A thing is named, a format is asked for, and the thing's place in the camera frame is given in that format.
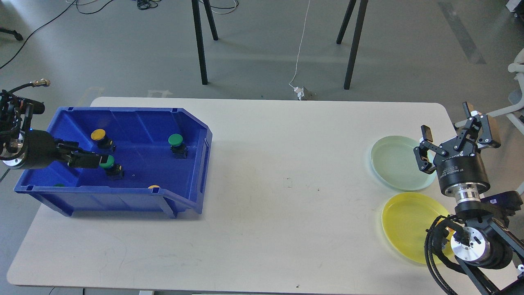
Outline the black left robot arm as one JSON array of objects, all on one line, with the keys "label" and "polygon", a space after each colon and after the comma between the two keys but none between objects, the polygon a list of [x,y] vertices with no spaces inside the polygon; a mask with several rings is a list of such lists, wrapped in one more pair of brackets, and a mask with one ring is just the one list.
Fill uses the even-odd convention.
[{"label": "black left robot arm", "polygon": [[50,86],[50,80],[39,79],[1,91],[1,163],[13,170],[43,169],[54,162],[66,163],[72,168],[98,168],[110,163],[108,154],[87,151],[81,149],[78,142],[64,141],[47,131],[32,129],[33,115],[43,114],[45,105],[15,92],[38,86]]}]

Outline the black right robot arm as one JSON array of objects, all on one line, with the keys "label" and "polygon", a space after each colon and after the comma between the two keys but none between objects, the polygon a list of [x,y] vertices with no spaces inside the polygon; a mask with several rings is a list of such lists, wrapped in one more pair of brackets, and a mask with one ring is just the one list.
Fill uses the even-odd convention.
[{"label": "black right robot arm", "polygon": [[456,292],[439,273],[435,258],[446,267],[462,273],[483,295],[522,295],[523,265],[517,279],[498,288],[483,269],[507,267],[514,254],[523,259],[523,240],[509,229],[509,217],[522,208],[521,194],[503,192],[481,197],[490,189],[481,150],[500,147],[498,127],[493,117],[463,103],[466,122],[456,136],[435,145],[431,129],[421,126],[422,138],[413,150],[418,169],[437,173],[440,192],[456,200],[454,215],[438,216],[427,229],[424,257],[438,286],[448,295]]}]

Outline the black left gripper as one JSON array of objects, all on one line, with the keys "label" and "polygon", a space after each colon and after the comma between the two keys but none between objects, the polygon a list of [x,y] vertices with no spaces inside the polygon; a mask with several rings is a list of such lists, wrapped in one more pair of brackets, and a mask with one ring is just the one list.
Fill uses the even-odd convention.
[{"label": "black left gripper", "polygon": [[71,168],[98,168],[107,163],[108,154],[82,149],[79,142],[54,138],[46,131],[33,129],[25,134],[27,147],[19,169],[42,169],[54,161],[66,162]]}]

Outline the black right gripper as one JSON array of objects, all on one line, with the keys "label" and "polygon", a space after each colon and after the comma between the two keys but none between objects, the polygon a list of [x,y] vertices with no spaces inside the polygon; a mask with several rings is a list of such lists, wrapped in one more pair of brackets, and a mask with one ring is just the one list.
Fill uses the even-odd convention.
[{"label": "black right gripper", "polygon": [[[501,146],[498,123],[492,116],[475,111],[468,102],[463,103],[463,110],[467,119],[456,139],[436,146],[430,127],[421,125],[422,140],[413,149],[421,172],[430,175],[436,170],[444,195],[450,195],[458,184],[473,184],[479,193],[487,192],[491,186],[480,151]],[[428,158],[429,151],[435,153],[433,162]]]}]

